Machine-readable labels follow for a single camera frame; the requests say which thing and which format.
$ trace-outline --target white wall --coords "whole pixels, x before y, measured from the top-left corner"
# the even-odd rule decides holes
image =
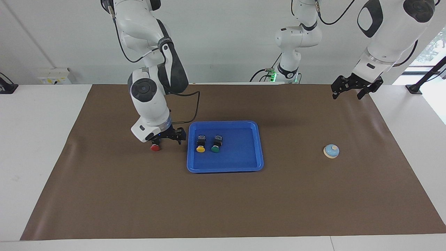
[[[301,50],[304,83],[329,84],[338,75],[351,73],[368,44],[356,25],[365,2],[357,0],[338,24],[320,24],[322,43]],[[98,0],[0,0],[0,71],[19,84],[38,83],[34,77],[37,69],[51,63],[5,3],[53,65],[72,70],[74,83],[125,83],[129,74],[142,66],[124,59],[113,23]],[[349,3],[323,1],[323,17],[334,20]],[[439,4],[416,54],[445,26],[445,11],[446,3]],[[155,16],[170,28],[190,82],[248,81],[258,69],[270,67],[279,55],[275,32],[298,24],[290,14],[290,0],[162,0]],[[138,56],[127,52],[133,59]],[[404,68],[385,74],[386,83],[396,80]]]

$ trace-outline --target red button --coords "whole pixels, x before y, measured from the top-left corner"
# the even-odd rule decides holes
[[[150,149],[151,149],[152,151],[155,151],[155,152],[158,152],[159,150],[161,150],[161,148],[160,148],[158,145],[152,145],[152,146],[150,147]]]

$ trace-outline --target black stand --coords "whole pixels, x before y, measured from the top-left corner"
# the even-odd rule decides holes
[[[13,94],[18,86],[18,84],[8,84],[0,78],[0,94]]]
[[[436,66],[434,66],[420,81],[418,81],[416,84],[413,85],[406,85],[406,88],[409,90],[412,94],[422,94],[420,91],[420,87],[426,83],[433,75],[437,73],[444,65],[446,64],[446,57],[444,57]]]

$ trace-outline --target blue plastic tray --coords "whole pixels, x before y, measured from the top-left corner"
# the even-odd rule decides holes
[[[199,135],[206,135],[204,153],[196,151]],[[211,151],[215,135],[223,136],[219,153]],[[194,122],[188,143],[187,169],[193,173],[254,172],[264,165],[259,127],[254,121]]]

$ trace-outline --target brown tablecloth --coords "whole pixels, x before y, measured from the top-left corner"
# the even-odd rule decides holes
[[[21,240],[431,234],[446,227],[369,96],[328,85],[189,86],[197,121],[253,120],[264,169],[192,174],[187,143],[130,132],[125,85],[94,85]],[[168,96],[174,120],[194,97]],[[334,143],[341,154],[328,159]]]

